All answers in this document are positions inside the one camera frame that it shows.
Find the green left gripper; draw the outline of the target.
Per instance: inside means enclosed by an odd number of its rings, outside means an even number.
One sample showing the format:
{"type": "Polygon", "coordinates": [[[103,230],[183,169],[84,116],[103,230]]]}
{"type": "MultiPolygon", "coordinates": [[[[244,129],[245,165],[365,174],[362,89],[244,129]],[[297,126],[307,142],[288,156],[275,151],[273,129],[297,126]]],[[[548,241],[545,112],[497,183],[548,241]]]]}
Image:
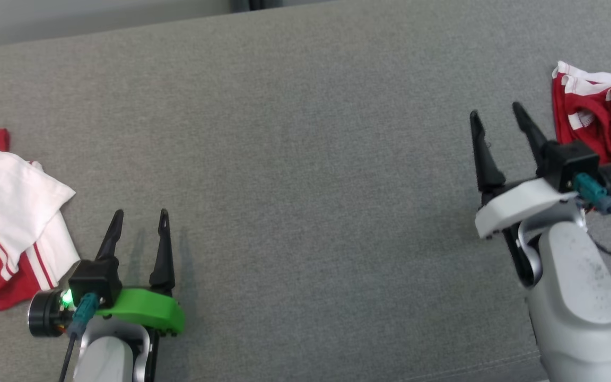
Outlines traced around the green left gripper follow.
{"type": "MultiPolygon", "coordinates": [[[[100,244],[95,261],[116,261],[116,245],[121,237],[124,211],[117,210],[100,244]]],[[[28,329],[34,337],[59,337],[66,333],[80,338],[90,319],[109,317],[152,328],[161,334],[184,331],[184,310],[172,298],[176,285],[168,211],[162,209],[158,224],[159,244],[150,274],[150,290],[126,288],[115,305],[100,308],[97,295],[83,297],[76,307],[70,289],[36,293],[28,309],[28,329]]]]}

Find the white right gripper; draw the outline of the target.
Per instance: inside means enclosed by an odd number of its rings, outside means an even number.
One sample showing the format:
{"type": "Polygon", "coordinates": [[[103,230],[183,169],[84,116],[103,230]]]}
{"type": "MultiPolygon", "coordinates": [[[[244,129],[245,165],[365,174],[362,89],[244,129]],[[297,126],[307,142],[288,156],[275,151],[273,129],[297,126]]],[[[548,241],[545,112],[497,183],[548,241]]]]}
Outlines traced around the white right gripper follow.
{"type": "MultiPolygon", "coordinates": [[[[548,139],[529,116],[521,102],[512,103],[517,125],[526,135],[536,162],[536,176],[546,176],[548,139]]],[[[506,185],[506,177],[495,164],[485,139],[485,129],[478,112],[470,112],[470,130],[482,208],[475,215],[480,238],[502,232],[518,223],[528,230],[540,230],[560,221],[586,228],[585,210],[593,208],[611,215],[611,164],[601,166],[590,176],[582,172],[574,178],[574,189],[559,193],[543,178],[524,181],[497,196],[506,185]]]]}

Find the red shirt with white sleeves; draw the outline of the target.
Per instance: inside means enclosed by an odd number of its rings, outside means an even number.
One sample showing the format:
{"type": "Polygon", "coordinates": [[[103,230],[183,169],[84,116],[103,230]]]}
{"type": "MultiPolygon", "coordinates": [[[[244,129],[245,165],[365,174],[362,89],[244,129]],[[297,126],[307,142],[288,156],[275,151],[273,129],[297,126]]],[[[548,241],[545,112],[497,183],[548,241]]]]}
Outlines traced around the red shirt with white sleeves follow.
{"type": "Polygon", "coordinates": [[[59,286],[80,259],[61,213],[75,191],[9,147],[0,129],[0,311],[59,286]]]}

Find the grey metal post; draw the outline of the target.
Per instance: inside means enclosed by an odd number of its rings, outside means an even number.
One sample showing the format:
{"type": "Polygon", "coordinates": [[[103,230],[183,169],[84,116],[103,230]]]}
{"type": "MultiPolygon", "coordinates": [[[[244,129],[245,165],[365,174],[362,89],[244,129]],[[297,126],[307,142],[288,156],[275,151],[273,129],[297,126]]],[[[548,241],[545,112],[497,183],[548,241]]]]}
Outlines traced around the grey metal post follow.
{"type": "Polygon", "coordinates": [[[253,12],[287,6],[288,0],[229,0],[231,12],[253,12]]]}

